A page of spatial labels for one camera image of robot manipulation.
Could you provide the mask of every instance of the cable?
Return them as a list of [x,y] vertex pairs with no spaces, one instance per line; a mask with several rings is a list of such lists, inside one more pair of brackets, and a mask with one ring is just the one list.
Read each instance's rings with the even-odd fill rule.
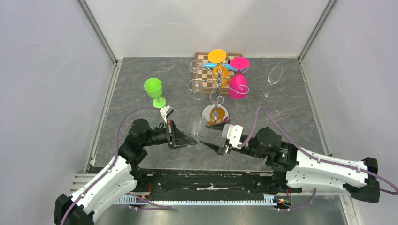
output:
[[290,207],[290,205],[287,205],[287,204],[285,204],[285,203],[283,203],[283,202],[281,202],[281,204],[284,205],[284,206],[286,206],[286,207]]
[[[116,131],[116,153],[115,153],[115,158],[113,159],[111,165],[110,165],[108,168],[112,168],[112,167],[116,164],[117,156],[119,155],[119,133],[120,133],[120,129],[122,128],[122,125],[123,125],[124,121],[125,121],[125,120],[127,119],[127,117],[129,117],[131,114],[133,114],[133,113],[135,113],[136,111],[141,110],[141,109],[156,109],[156,110],[159,110],[158,108],[154,108],[154,107],[148,107],[148,106],[147,106],[147,107],[141,107],[141,108],[138,108],[138,109],[133,110],[132,112],[130,112],[129,114],[127,114],[127,115],[122,119],[122,121],[120,122],[120,124],[119,124],[119,126],[118,126],[118,128],[117,128],[117,131]],[[60,225],[64,225],[65,220],[66,220],[66,217],[69,215],[70,211],[71,211],[72,208],[76,205],[76,203],[78,203],[78,202],[82,199],[82,196],[84,196],[85,194],[87,194],[87,192],[88,192],[94,185],[96,185],[103,177],[105,177],[105,175],[107,175],[108,173],[109,173],[108,170],[105,170],[105,172],[104,172],[103,174],[101,174],[91,185],[89,185],[89,186],[83,191],[82,194],[79,195],[79,197],[77,197],[77,199],[76,199],[74,202],[72,202],[72,204],[69,206],[69,208],[66,210],[65,214],[63,215]]]
[[279,211],[288,212],[288,211],[292,211],[292,210],[301,209],[301,208],[307,206],[308,204],[312,204],[312,201],[314,200],[315,195],[316,195],[316,188],[314,188],[314,192],[312,193],[312,196],[311,196],[310,200],[308,200],[308,202],[306,202],[306,203],[304,203],[304,204],[302,204],[302,205],[300,205],[300,206],[291,208],[291,209],[276,209],[276,210],[278,210],[278,212],[279,212]]
[[169,210],[169,209],[171,209],[171,206],[164,206],[164,205],[155,204],[155,203],[150,202],[149,200],[147,200],[145,198],[141,198],[140,196],[138,196],[136,194],[133,194],[133,193],[126,193],[126,195],[131,195],[131,196],[136,197],[137,199],[139,199],[139,200],[141,200],[141,201],[143,201],[145,203],[148,203],[148,204],[150,204],[152,206],[156,206],[157,207],[157,208],[147,208],[147,209],[146,208],[137,208],[137,210],[150,211],[150,210]]
[[151,193],[152,193],[152,184],[151,184],[150,182],[148,182],[146,185],[147,185],[148,188],[149,188],[149,196],[151,196]]
[[[345,168],[348,168],[348,169],[358,170],[358,168],[355,167],[355,166],[352,166],[352,165],[345,165],[345,164],[337,163],[337,162],[332,162],[332,161],[329,161],[329,160],[326,160],[326,159],[322,159],[322,158],[321,158],[321,159],[318,159],[317,157],[315,157],[315,156],[311,155],[310,153],[306,152],[306,151],[303,150],[298,144],[296,144],[296,143],[294,142],[294,140],[291,139],[291,138],[282,130],[281,126],[275,121],[274,118],[272,118],[272,115],[268,112],[268,110],[266,110],[266,109],[265,109],[264,107],[262,107],[262,106],[259,106],[259,107],[257,108],[256,114],[255,114],[255,117],[254,117],[254,121],[253,121],[252,130],[250,131],[250,133],[249,133],[249,135],[247,136],[246,140],[245,140],[241,145],[239,145],[239,147],[245,146],[245,145],[249,142],[250,138],[253,137],[254,130],[255,130],[255,128],[256,128],[256,123],[257,123],[257,119],[258,119],[260,110],[264,111],[264,112],[267,114],[267,116],[269,117],[269,119],[275,124],[276,128],[278,128],[278,130],[286,137],[286,139],[289,140],[289,141],[290,141],[299,151],[301,151],[304,155],[310,157],[311,159],[317,160],[317,161],[319,161],[319,162],[324,162],[324,163],[328,163],[328,164],[332,164],[332,165],[337,165],[337,166],[345,167]],[[369,174],[369,175],[371,175],[371,176],[374,176],[374,177],[376,177],[377,179],[380,179],[380,180],[384,181],[385,183],[387,183],[388,185],[390,185],[393,189],[395,189],[395,192],[392,192],[392,191],[389,191],[389,190],[385,190],[385,189],[382,189],[382,188],[380,189],[380,191],[383,191],[383,192],[385,192],[385,193],[392,194],[392,195],[398,195],[398,187],[397,187],[396,185],[394,185],[392,182],[390,182],[389,180],[385,179],[384,177],[382,177],[382,176],[380,176],[380,175],[378,175],[378,174],[375,174],[375,173],[373,173],[373,172],[370,172],[370,171],[367,171],[367,170],[364,170],[364,169],[359,169],[359,171],[360,171],[360,172],[363,172],[363,173],[367,173],[367,174]]]

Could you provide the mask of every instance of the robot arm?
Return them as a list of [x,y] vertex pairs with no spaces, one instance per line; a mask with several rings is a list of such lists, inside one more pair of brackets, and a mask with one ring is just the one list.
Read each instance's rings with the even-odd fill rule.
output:
[[[350,161],[324,156],[305,150],[313,158],[306,156],[293,144],[283,142],[280,135],[275,134],[269,127],[260,129],[245,145],[240,145],[247,136],[242,135],[242,127],[227,124],[222,132],[226,139],[223,147],[202,142],[212,148],[217,154],[229,154],[236,151],[255,158],[265,159],[265,164],[274,170],[273,180],[283,188],[348,191],[351,197],[364,202],[377,203],[380,198],[380,185],[377,179],[360,169],[377,174],[377,160],[366,158],[361,161]],[[320,163],[319,159],[326,159],[334,163],[355,166],[353,170],[329,163]]]
[[[165,123],[155,129],[150,128],[145,119],[135,120],[118,154],[110,163],[71,196],[62,194],[57,198],[54,211],[55,224],[61,223],[66,211],[77,199],[76,205],[66,217],[65,225],[92,225],[121,196],[134,189],[145,189],[147,173],[138,167],[147,155],[145,146],[167,143],[171,149],[177,149],[196,144],[196,141],[181,132],[172,120],[167,119],[172,112],[173,109],[169,106],[162,108],[161,114]],[[242,130],[239,125],[226,124],[222,133],[226,139],[224,146],[202,143],[220,155],[236,151],[260,159],[267,158],[265,164],[274,172],[272,179],[258,181],[256,187],[265,187],[262,192],[257,189],[258,192],[265,194],[276,194],[286,190],[302,192],[302,189],[317,187],[322,190],[348,191],[353,198],[360,201],[372,203],[379,201],[379,182],[375,177],[360,172],[362,169],[377,174],[376,159],[368,157],[362,161],[348,161],[305,150],[313,156],[310,158],[294,145],[283,142],[282,137],[269,127],[259,130],[245,146],[241,146],[247,139],[246,135],[242,135]],[[115,157],[117,159],[115,165],[109,168]],[[314,158],[356,166],[358,170],[320,163]],[[85,193],[86,188],[92,184],[95,185]]]
[[[170,106],[161,109],[166,124],[151,129],[145,119],[137,119],[129,130],[129,135],[120,146],[117,156],[114,156],[89,183],[70,197],[62,194],[55,202],[54,222],[59,225],[70,205],[80,196],[81,199],[67,215],[65,224],[92,225],[100,215],[115,203],[121,196],[136,188],[145,187],[143,182],[147,174],[138,164],[147,155],[145,146],[168,144],[171,149],[178,149],[196,144],[196,141],[181,132],[172,120],[167,117],[172,113]],[[109,168],[115,157],[116,163]],[[85,194],[83,192],[91,184],[95,185]]]

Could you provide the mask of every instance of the clear wine glass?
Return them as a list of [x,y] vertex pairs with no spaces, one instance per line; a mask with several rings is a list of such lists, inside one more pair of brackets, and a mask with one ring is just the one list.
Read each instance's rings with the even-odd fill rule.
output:
[[283,74],[283,68],[280,66],[274,66],[272,67],[271,71],[268,73],[268,87],[261,91],[261,98],[264,100],[269,100],[270,97],[270,92],[273,89],[273,86],[277,84],[282,77]]

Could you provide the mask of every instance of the green wine glass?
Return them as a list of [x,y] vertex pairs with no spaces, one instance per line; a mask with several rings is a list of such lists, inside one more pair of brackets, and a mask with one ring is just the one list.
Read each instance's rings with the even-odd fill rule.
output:
[[155,108],[163,108],[166,105],[166,100],[161,97],[163,88],[161,86],[161,81],[158,78],[153,77],[146,80],[144,88],[149,97],[154,98],[152,105]]

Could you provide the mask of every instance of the plastic wine glass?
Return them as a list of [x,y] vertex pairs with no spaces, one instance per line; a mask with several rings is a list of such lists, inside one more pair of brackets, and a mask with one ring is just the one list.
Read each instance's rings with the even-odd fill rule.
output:
[[222,78],[221,88],[225,88],[230,83],[230,74],[225,66],[228,62],[228,54],[223,49],[214,49],[207,55],[207,58],[209,62],[216,64],[212,69],[212,78],[216,79],[220,75]]
[[161,97],[163,88],[161,86],[161,81],[158,78],[149,78],[145,81],[144,88],[149,97],[154,98],[152,105],[155,108],[162,108],[166,105],[166,100]]
[[243,99],[246,97],[245,93],[248,91],[247,81],[242,72],[247,71],[249,65],[249,60],[243,57],[236,57],[231,60],[230,66],[237,70],[237,74],[231,79],[230,88],[228,89],[228,94],[231,98]]
[[262,99],[269,100],[270,91],[272,90],[273,86],[281,80],[282,74],[283,74],[282,67],[280,67],[280,66],[272,67],[271,71],[268,73],[269,86],[261,92]]

